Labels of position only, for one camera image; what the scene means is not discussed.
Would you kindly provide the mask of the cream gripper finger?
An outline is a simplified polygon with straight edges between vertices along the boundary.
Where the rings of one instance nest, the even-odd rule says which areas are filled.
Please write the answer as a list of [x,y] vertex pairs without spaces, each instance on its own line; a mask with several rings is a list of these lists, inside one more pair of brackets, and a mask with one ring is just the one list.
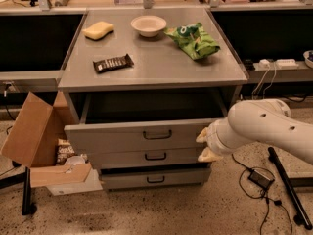
[[197,136],[196,142],[197,143],[204,143],[207,139],[207,127],[205,127],[201,133]]
[[215,154],[208,147],[206,147],[198,156],[198,161],[201,163],[211,163],[222,160],[223,157]]

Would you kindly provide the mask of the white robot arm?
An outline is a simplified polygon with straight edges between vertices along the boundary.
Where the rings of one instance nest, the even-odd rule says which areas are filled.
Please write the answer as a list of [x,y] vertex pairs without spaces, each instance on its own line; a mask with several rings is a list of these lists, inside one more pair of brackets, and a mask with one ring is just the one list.
[[246,144],[260,142],[313,164],[313,125],[292,119],[289,106],[279,99],[236,103],[226,117],[204,128],[196,141],[207,144],[198,156],[201,163],[221,160]]

